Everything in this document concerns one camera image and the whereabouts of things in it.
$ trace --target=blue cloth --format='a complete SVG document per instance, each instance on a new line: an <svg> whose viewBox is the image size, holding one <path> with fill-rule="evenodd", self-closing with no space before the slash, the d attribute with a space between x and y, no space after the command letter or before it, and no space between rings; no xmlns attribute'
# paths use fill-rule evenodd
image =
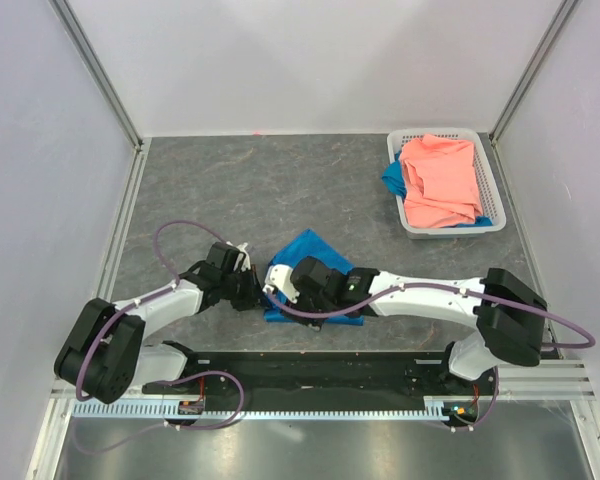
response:
<svg viewBox="0 0 600 480"><path fill-rule="evenodd" d="M382 181L387 186L387 189L394 195L399 195L404 201L407 198L407 187L402 176L402 167L400 166L400 152L395 155L395 162L391 162L382 174ZM456 227L491 227L493 222L489 217L476 217L476 223L459 223L445 228Z"/></svg>
<svg viewBox="0 0 600 480"><path fill-rule="evenodd" d="M305 257L315 257L327 267L335 268L342 273L349 273L349 270L353 268L353 265L346 258L331 248L327 242L322 240L318 234L310 229L302 232L289 245L276 253L271 262L269 262L269 266L282 264L296 267L298 263L300 263L300 260ZM286 302L287 298L282 293L278 292L278 300ZM280 310L274 306L265 310L264 319L267 322L293 321L284 317L282 313L280 313ZM342 315L339 317L328 318L326 322L361 326L364 324L364 317L349 318Z"/></svg>

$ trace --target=white plastic basket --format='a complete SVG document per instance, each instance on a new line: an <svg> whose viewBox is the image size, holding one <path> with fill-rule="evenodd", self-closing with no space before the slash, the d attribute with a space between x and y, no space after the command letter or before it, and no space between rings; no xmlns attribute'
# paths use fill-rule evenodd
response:
<svg viewBox="0 0 600 480"><path fill-rule="evenodd" d="M452 138L454 140L470 140L475 145L474 166L476 169L476 179L480 189L480 202L484 215L491 219L491 227L457 227L457 228L415 228L409 225L404 213L402 198L396 195L398 204L398 213L400 222L407 231L409 238L427 239L427 238L454 238L482 235L488 232L497 232L502 230L507 223L507 217L502 206L502 199L496 186L496 180L493 177L489 159L482 147L480 137L472 130L465 128L411 128L408 130L396 130L387 137L389 147L389 163L395 162L395 155L402 146L414 138L422 138L430 133L438 137Z"/></svg>

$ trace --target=stack of cloth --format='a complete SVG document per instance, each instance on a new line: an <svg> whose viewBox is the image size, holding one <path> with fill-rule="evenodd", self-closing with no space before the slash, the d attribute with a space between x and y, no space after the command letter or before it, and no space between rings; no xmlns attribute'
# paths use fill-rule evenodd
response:
<svg viewBox="0 0 600 480"><path fill-rule="evenodd" d="M273 259L271 259L271 262L269 262L269 266L281 264L295 268L298 263L300 263L300 260L305 257L317 258L327 267L335 268L342 273L349 273L353 268L353 264L349 262L349 260L336 252L311 229L302 232L289 245L276 253ZM287 297L280 292L278 292L277 298L283 303L287 301ZM283 316L280 309L275 305L271 305L270 308L265 310L264 319L267 322L293 322L293 320ZM341 323L360 326L364 325L364 317L350 318L345 315L340 315L328 318L326 323Z"/></svg>
<svg viewBox="0 0 600 480"><path fill-rule="evenodd" d="M425 135L406 143L382 180L404 199L409 225L416 228L488 227L468 140Z"/></svg>

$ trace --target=wall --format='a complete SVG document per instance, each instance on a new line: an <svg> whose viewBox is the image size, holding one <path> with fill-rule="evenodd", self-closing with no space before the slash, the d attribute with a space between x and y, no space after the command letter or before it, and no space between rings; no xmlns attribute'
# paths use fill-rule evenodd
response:
<svg viewBox="0 0 600 480"><path fill-rule="evenodd" d="M71 0L148 136L489 130L559 0Z"/></svg>
<svg viewBox="0 0 600 480"><path fill-rule="evenodd" d="M131 160L49 3L0 0L0 479L24 478Z"/></svg>
<svg viewBox="0 0 600 480"><path fill-rule="evenodd" d="M552 308L590 329L600 398L600 0L581 2L501 140Z"/></svg>

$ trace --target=orange cloth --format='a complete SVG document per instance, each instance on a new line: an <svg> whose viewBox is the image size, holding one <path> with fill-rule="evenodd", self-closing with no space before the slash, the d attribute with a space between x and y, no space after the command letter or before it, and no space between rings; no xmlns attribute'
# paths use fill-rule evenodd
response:
<svg viewBox="0 0 600 480"><path fill-rule="evenodd" d="M440 228L474 223L482 215L468 140L425 135L402 147L400 165L407 187L404 211L409 225Z"/></svg>

